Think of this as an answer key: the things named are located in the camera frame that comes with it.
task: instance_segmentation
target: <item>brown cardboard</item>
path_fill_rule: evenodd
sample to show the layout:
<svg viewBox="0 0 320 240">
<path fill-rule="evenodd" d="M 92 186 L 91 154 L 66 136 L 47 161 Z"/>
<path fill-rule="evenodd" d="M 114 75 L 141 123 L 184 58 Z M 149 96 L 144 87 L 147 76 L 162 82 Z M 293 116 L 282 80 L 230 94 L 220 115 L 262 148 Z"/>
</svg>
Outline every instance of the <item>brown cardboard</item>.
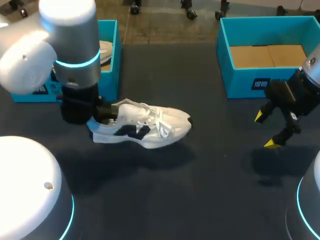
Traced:
<svg viewBox="0 0 320 240">
<path fill-rule="evenodd" d="M 274 67 L 267 46 L 231 46 L 230 49 L 237 69 Z"/>
<path fill-rule="evenodd" d="M 101 66 L 101 72 L 103 71 L 110 71 L 110 63 L 106 64 L 106 65 L 102 65 Z"/>
<path fill-rule="evenodd" d="M 275 67 L 299 67 L 307 56 L 301 45 L 268 46 Z"/>
</svg>

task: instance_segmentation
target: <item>sneaker sole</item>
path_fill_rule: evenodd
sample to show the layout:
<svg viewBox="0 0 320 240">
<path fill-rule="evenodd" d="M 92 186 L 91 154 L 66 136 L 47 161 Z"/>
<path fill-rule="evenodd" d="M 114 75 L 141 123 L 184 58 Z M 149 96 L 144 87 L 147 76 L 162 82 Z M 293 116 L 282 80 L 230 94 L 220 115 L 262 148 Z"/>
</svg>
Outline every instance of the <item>sneaker sole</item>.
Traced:
<svg viewBox="0 0 320 240">
<path fill-rule="evenodd" d="M 111 58 L 111 56 L 108 56 L 108 57 L 106 57 L 106 58 L 104 58 L 104 59 L 101 59 L 101 60 L 100 60 L 100 65 L 108 62 L 110 58 Z"/>
<path fill-rule="evenodd" d="M 188 134 L 188 132 L 186 132 L 184 135 L 181 135 L 179 138 L 174 138 L 174 139 L 171 138 L 171 139 L 163 140 L 160 142 L 147 142 L 147 141 L 139 140 L 129 136 L 103 135 L 103 134 L 92 132 L 92 140 L 96 144 L 118 144 L 122 142 L 131 141 L 141 145 L 145 149 L 158 149 L 158 148 L 162 148 L 167 145 L 173 144 L 175 142 L 178 142 L 179 140 L 184 138 Z"/>
</svg>

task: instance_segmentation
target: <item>blue led ring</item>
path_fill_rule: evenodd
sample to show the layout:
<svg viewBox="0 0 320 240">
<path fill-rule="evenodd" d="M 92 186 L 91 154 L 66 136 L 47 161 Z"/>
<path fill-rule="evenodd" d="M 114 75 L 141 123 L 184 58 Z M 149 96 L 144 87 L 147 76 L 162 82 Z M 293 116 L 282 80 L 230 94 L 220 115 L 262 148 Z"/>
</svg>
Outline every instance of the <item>blue led ring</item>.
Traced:
<svg viewBox="0 0 320 240">
<path fill-rule="evenodd" d="M 302 220 L 304 221 L 305 225 L 307 226 L 307 228 L 313 233 L 313 235 L 320 240 L 320 236 L 311 228 L 311 226 L 309 225 L 309 223 L 307 222 L 307 220 L 305 219 L 305 216 L 304 214 L 302 213 L 301 211 L 301 207 L 300 207 L 300 203 L 299 203 L 299 188 L 300 188 L 300 184 L 302 182 L 302 179 L 299 183 L 299 186 L 298 186 L 298 190 L 296 191 L 296 202 L 297 202 L 297 205 L 298 205 L 298 209 L 299 209 L 299 212 L 300 212 L 300 215 L 302 217 Z"/>
<path fill-rule="evenodd" d="M 98 53 L 94 56 L 94 58 L 92 58 L 89 61 L 83 62 L 83 63 L 65 63 L 65 62 L 58 61 L 58 60 L 55 62 L 61 66 L 66 67 L 66 68 L 83 68 L 85 66 L 92 64 L 94 61 L 96 61 L 99 58 L 99 56 L 100 56 L 100 49 L 99 49 Z"/>
<path fill-rule="evenodd" d="M 68 226 L 66 227 L 66 229 L 64 230 L 64 233 L 62 234 L 62 236 L 59 238 L 59 240 L 63 240 L 64 237 L 67 235 L 68 231 L 69 231 L 69 228 L 71 226 L 71 223 L 72 223 L 72 220 L 74 218 L 74 213 L 75 213 L 75 200 L 74 200 L 74 196 L 72 196 L 72 212 L 71 212 L 71 217 L 70 217 L 70 221 L 69 221 L 69 224 Z"/>
</svg>

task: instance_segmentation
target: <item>robotic arm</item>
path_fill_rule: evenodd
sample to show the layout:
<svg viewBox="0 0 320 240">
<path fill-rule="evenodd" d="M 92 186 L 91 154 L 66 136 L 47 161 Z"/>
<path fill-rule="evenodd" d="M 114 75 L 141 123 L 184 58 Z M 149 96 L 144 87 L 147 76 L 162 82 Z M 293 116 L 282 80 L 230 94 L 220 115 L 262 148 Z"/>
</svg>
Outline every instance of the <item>robotic arm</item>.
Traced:
<svg viewBox="0 0 320 240">
<path fill-rule="evenodd" d="M 95 0 L 40 0 L 39 13 L 13 24 L 0 18 L 0 24 L 0 84 L 7 91 L 32 93 L 54 65 L 62 84 L 63 119 L 85 124 L 98 114 L 102 100 Z"/>
<path fill-rule="evenodd" d="M 320 45 L 287 81 L 271 81 L 264 93 L 268 102 L 261 107 L 255 122 L 262 124 L 275 108 L 280 108 L 286 121 L 285 128 L 265 147 L 282 147 L 293 134 L 300 134 L 299 119 L 320 103 Z"/>
</svg>

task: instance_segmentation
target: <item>floor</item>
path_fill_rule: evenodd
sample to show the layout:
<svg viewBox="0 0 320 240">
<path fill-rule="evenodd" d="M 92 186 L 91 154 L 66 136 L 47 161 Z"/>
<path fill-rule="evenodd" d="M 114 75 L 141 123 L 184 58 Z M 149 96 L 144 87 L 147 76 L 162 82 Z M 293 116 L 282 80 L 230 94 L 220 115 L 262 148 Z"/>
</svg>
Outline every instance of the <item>floor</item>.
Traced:
<svg viewBox="0 0 320 240">
<path fill-rule="evenodd" d="M 22 0 L 29 15 L 38 10 L 39 0 Z M 124 44 L 171 44 L 212 42 L 218 34 L 219 22 L 215 11 L 220 3 L 214 0 L 193 0 L 198 17 L 186 18 L 180 0 L 142 0 L 141 13 L 129 14 L 130 0 L 95 0 L 98 19 L 117 19 L 121 41 Z M 229 17 L 274 16 L 275 8 L 231 3 Z M 0 14 L 12 21 L 21 19 L 8 4 L 0 7 Z M 301 11 L 289 11 L 288 15 L 300 15 Z"/>
</svg>

